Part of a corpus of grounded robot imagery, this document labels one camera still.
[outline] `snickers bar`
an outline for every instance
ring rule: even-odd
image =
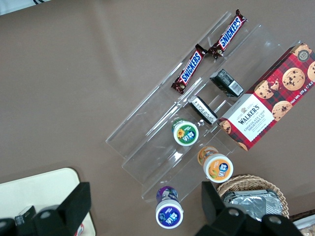
[[[208,50],[215,59],[222,57],[228,44],[231,42],[236,33],[240,30],[247,19],[241,15],[240,10],[236,10],[236,15],[226,31],[221,35],[220,39]]]
[[[192,78],[193,74],[197,70],[198,66],[200,65],[202,59],[206,54],[207,50],[203,49],[199,44],[197,44],[196,51],[190,57],[187,65],[174,81],[171,87],[177,92],[183,94],[188,82]]]

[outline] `cup lid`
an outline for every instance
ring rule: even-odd
[[[175,141],[179,145],[191,146],[197,142],[199,131],[194,123],[190,121],[184,121],[175,126],[173,135]]]
[[[181,205],[172,199],[160,202],[156,208],[157,223],[165,229],[173,229],[183,221],[184,211]]]
[[[214,183],[223,183],[233,175],[233,164],[223,154],[213,154],[204,165],[203,170],[209,180]]]

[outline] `snickers logo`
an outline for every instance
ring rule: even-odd
[[[237,33],[237,31],[240,29],[242,25],[241,19],[239,16],[236,16],[233,22],[230,24],[230,26],[225,31],[224,35],[221,36],[219,43],[222,47],[222,50],[225,50],[231,39],[234,37],[234,35]]]
[[[187,66],[182,72],[181,79],[185,85],[188,84],[189,80],[191,79],[192,75],[196,71],[197,67],[201,62],[202,56],[198,51],[195,51],[194,55],[189,60]]]

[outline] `cookie box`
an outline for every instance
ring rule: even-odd
[[[249,150],[314,83],[315,53],[305,43],[289,48],[218,123]]]

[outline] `small black box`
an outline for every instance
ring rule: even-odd
[[[228,97],[239,97],[244,89],[224,69],[215,72],[210,80]]]
[[[218,116],[200,97],[193,95],[188,99],[188,103],[207,123],[214,124],[218,120]]]

